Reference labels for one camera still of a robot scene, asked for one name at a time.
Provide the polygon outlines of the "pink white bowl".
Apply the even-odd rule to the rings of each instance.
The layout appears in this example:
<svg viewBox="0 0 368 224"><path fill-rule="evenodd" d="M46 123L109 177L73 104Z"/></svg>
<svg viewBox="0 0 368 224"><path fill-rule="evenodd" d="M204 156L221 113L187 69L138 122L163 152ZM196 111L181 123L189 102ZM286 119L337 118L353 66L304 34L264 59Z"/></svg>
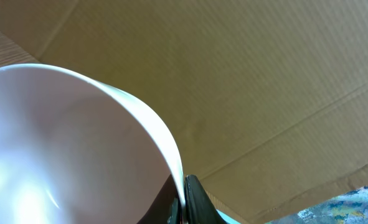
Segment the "pink white bowl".
<svg viewBox="0 0 368 224"><path fill-rule="evenodd" d="M77 72L0 67L0 223L138 223L172 175L177 144L146 103Z"/></svg>

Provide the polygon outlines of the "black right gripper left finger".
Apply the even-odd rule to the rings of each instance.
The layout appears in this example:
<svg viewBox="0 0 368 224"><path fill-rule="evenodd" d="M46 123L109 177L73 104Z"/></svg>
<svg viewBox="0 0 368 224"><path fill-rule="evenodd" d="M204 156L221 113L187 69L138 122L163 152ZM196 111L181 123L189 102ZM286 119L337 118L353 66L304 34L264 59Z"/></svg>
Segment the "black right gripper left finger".
<svg viewBox="0 0 368 224"><path fill-rule="evenodd" d="M138 224L180 224L181 204L170 175Z"/></svg>

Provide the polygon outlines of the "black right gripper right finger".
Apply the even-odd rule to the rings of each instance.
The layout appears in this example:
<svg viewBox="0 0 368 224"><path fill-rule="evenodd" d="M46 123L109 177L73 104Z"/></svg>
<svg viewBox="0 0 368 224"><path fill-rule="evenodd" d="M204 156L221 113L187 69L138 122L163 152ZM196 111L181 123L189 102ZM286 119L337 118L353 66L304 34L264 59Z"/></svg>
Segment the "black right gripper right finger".
<svg viewBox="0 0 368 224"><path fill-rule="evenodd" d="M189 224L226 224L195 175L184 180L187 221Z"/></svg>

